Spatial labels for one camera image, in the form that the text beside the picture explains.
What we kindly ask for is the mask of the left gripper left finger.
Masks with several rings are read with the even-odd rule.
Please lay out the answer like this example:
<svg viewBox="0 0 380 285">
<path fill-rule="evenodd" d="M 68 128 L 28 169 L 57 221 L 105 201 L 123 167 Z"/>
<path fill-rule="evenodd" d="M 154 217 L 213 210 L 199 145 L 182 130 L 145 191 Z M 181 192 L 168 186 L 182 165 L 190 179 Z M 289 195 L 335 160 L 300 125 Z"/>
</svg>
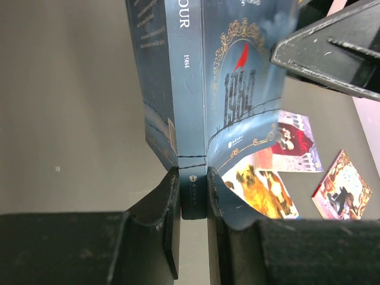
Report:
<svg viewBox="0 0 380 285">
<path fill-rule="evenodd" d="M 126 211 L 1 216 L 2 284 L 173 284 L 179 171 Z"/>
</svg>

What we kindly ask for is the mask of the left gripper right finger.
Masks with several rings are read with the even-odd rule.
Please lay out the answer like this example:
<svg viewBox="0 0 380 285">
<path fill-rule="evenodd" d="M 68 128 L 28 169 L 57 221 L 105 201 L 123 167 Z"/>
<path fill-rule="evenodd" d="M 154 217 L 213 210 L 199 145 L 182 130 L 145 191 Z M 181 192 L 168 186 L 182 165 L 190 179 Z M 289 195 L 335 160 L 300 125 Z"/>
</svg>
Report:
<svg viewBox="0 0 380 285">
<path fill-rule="evenodd" d="M 270 219 L 207 173 L 211 284 L 378 284 L 379 221 Z"/>
</svg>

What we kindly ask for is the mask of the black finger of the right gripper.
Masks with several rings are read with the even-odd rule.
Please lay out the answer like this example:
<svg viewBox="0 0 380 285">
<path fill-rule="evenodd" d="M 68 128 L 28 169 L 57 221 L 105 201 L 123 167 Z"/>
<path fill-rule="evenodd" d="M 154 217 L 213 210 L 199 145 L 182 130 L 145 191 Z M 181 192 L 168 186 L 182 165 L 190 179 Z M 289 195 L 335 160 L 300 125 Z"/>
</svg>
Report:
<svg viewBox="0 0 380 285">
<path fill-rule="evenodd" d="M 275 44 L 271 62 L 291 74 L 379 101 L 379 1 L 300 1 L 296 31 Z"/>
</svg>

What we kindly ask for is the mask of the Why Do Dogs Bark book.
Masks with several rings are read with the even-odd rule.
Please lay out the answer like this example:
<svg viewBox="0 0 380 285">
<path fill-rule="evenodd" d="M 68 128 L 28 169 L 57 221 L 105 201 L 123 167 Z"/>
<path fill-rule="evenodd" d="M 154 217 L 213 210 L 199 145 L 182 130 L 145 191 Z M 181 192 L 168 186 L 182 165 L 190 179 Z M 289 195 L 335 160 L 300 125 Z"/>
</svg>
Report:
<svg viewBox="0 0 380 285">
<path fill-rule="evenodd" d="M 270 148 L 250 154 L 222 179 L 239 198 L 271 219 L 298 219 L 299 212 L 278 172 L 273 170 Z"/>
</svg>

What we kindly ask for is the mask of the red grey castle book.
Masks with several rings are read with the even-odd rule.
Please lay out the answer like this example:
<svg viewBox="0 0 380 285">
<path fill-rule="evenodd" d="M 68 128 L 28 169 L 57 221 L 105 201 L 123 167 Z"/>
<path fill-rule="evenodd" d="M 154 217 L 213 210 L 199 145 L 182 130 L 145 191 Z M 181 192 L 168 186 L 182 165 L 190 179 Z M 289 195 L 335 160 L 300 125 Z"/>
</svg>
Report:
<svg viewBox="0 0 380 285">
<path fill-rule="evenodd" d="M 281 110 L 278 114 L 276 142 L 255 153 L 257 166 L 278 172 L 321 172 L 309 118 Z"/>
</svg>

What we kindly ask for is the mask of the blue Nineteen Eighty-Four book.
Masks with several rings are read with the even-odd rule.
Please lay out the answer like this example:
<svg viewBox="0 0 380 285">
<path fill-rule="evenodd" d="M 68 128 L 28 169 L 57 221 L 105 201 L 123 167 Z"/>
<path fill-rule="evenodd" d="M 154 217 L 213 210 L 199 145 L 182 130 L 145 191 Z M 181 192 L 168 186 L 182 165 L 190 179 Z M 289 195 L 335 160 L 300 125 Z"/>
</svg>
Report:
<svg viewBox="0 0 380 285">
<path fill-rule="evenodd" d="M 271 147 L 286 71 L 270 61 L 297 1 L 127 1 L 145 139 L 179 169 L 181 214 L 207 215 L 206 175 Z"/>
</svg>

